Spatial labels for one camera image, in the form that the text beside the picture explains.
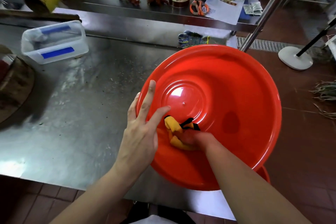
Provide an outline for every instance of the blue tape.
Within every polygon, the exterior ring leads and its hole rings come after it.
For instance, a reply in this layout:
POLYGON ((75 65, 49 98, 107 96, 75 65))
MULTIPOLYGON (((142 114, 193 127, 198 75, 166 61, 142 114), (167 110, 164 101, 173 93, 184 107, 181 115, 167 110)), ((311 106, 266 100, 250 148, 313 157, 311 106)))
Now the blue tape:
POLYGON ((52 52, 42 53, 41 55, 44 59, 48 59, 48 58, 56 57, 56 56, 66 54, 66 53, 70 53, 70 52, 74 52, 74 51, 75 50, 72 47, 67 47, 67 48, 52 51, 52 52))
POLYGON ((55 27, 55 28, 46 28, 41 29, 42 34, 47 35, 55 32, 65 31, 71 29, 68 25, 62 26, 62 27, 55 27))

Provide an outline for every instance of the clear plastic container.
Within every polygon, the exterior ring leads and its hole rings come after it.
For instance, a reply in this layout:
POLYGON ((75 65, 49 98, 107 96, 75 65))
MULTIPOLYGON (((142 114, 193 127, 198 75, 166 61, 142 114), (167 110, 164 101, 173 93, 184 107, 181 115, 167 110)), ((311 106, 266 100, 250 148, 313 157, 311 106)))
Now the clear plastic container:
POLYGON ((21 51, 39 64, 75 57, 89 51, 80 21, 68 21, 23 32, 21 51))

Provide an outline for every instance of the bunch of scallions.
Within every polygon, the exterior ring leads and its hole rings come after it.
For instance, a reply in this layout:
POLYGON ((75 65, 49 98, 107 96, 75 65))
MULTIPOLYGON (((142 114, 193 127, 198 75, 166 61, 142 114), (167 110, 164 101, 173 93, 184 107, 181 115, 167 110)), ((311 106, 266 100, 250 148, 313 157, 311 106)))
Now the bunch of scallions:
MULTIPOLYGON (((315 86, 315 90, 312 90, 313 93, 318 94, 318 97, 315 97, 321 101, 335 101, 336 103, 336 80, 333 82, 320 82, 315 86)), ((320 113, 323 116, 326 116, 330 119, 336 119, 336 112, 326 112, 322 110, 317 104, 314 105, 318 108, 320 113)))

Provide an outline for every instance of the yellow and black cloth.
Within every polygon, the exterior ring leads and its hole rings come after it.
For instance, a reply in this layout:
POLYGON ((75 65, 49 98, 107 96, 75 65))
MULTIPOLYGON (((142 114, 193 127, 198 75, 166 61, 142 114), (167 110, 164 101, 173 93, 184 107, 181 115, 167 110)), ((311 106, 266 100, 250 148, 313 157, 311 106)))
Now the yellow and black cloth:
POLYGON ((198 125, 192 122, 193 120, 194 120, 193 118, 188 118, 185 122, 179 124, 170 115, 164 118, 171 145, 181 150, 187 150, 187 151, 198 150, 198 148, 195 146, 183 144, 183 142, 179 139, 183 134, 183 130, 185 129, 200 130, 198 125))

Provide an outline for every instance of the white round base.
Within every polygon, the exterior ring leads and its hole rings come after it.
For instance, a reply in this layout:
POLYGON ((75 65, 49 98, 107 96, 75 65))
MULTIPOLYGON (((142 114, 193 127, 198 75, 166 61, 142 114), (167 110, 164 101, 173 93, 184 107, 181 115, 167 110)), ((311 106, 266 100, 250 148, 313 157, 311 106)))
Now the white round base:
POLYGON ((313 65, 313 59, 307 52, 304 52, 300 57, 296 56, 300 50, 297 47, 287 46, 279 51, 279 59, 292 69, 306 70, 313 65))

